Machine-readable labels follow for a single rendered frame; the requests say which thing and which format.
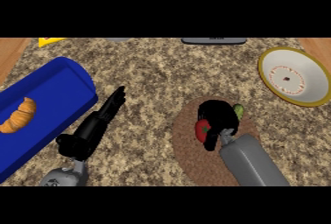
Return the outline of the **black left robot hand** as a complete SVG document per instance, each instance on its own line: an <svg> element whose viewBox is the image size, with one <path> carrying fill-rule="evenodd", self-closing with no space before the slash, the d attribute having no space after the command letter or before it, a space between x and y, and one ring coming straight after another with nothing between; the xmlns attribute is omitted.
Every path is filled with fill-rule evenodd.
<svg viewBox="0 0 331 224"><path fill-rule="evenodd" d="M60 134L56 137L57 152L62 156L74 158L77 161L84 161L91 156L124 102L124 87L118 87L99 111L93 111L78 125L74 134Z"/></svg>

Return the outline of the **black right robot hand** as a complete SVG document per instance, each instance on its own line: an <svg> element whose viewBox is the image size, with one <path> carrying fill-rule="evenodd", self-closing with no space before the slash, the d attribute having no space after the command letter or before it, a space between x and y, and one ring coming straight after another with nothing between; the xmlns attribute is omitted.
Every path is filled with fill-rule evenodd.
<svg viewBox="0 0 331 224"><path fill-rule="evenodd" d="M205 142L202 143L207 151L214 151L218 136L223 130L226 135L233 136L238 132L239 119L233 112L233 107L226 101L208 100L198 107L198 121L205 119L211 125L207 132Z"/></svg>

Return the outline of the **red tomato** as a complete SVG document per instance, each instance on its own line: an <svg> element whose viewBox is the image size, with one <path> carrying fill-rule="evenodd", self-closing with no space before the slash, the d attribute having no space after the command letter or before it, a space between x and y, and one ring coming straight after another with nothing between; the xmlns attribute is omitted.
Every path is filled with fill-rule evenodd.
<svg viewBox="0 0 331 224"><path fill-rule="evenodd" d="M207 132L211 129L211 125L208 124L208 121L205 119L201 119L195 123L195 136L201 143L205 142Z"/></svg>

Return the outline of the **brown round placemat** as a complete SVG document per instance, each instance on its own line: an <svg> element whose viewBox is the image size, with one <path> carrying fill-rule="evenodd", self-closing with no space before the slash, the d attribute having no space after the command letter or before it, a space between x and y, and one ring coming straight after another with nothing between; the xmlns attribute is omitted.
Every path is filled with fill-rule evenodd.
<svg viewBox="0 0 331 224"><path fill-rule="evenodd" d="M195 137L198 107L208 100L226 101L233 105L229 99L217 96L195 98L184 105L171 128L174 158L184 174L198 186L238 186L236 179L220 157L221 142L217 142L214 151L207 151Z"/></svg>

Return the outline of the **white bowl with yellow rim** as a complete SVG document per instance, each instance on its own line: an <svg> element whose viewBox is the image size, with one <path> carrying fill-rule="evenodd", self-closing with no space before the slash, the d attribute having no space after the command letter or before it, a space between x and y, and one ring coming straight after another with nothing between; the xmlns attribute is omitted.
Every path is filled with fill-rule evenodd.
<svg viewBox="0 0 331 224"><path fill-rule="evenodd" d="M331 100L331 73L304 51L292 47L267 49L257 62L263 84L286 102L317 107Z"/></svg>

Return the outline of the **green vegetable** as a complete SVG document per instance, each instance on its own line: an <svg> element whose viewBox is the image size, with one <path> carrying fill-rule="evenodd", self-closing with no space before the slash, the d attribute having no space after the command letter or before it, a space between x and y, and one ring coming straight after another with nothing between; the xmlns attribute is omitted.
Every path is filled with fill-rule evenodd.
<svg viewBox="0 0 331 224"><path fill-rule="evenodd" d="M241 104L235 104L232 106L233 112L236 114L238 119L242 119L244 117L244 106Z"/></svg>

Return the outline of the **blue tray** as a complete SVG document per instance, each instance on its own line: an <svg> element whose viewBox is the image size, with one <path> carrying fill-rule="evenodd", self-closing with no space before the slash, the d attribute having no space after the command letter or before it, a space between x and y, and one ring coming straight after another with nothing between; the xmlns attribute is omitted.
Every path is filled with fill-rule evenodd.
<svg viewBox="0 0 331 224"><path fill-rule="evenodd" d="M0 124L25 97L35 102L35 115L16 133L0 133L0 184L99 100L87 71L66 57L51 59L0 93Z"/></svg>

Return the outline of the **golden croissant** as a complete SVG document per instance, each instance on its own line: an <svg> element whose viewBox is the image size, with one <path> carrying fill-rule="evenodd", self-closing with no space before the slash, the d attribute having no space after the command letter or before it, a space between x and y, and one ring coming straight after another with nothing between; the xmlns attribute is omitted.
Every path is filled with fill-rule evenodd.
<svg viewBox="0 0 331 224"><path fill-rule="evenodd" d="M31 98L25 97L9 118L0 124L0 133L10 134L17 132L31 122L35 112L37 103Z"/></svg>

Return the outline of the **dark grey appliance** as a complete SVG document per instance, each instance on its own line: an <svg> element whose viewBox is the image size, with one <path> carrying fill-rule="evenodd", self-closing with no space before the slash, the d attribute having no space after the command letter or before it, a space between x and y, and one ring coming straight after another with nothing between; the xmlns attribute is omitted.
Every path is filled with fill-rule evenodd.
<svg viewBox="0 0 331 224"><path fill-rule="evenodd" d="M181 38L180 40L189 45L241 45L247 38Z"/></svg>

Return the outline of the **yellow object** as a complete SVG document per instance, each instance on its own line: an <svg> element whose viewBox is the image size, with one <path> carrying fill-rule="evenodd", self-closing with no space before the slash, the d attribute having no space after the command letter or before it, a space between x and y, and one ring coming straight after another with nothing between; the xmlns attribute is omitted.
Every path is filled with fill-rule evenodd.
<svg viewBox="0 0 331 224"><path fill-rule="evenodd" d="M40 38L38 39L38 46L43 47L48 44L56 43L60 40L65 40L65 38Z"/></svg>

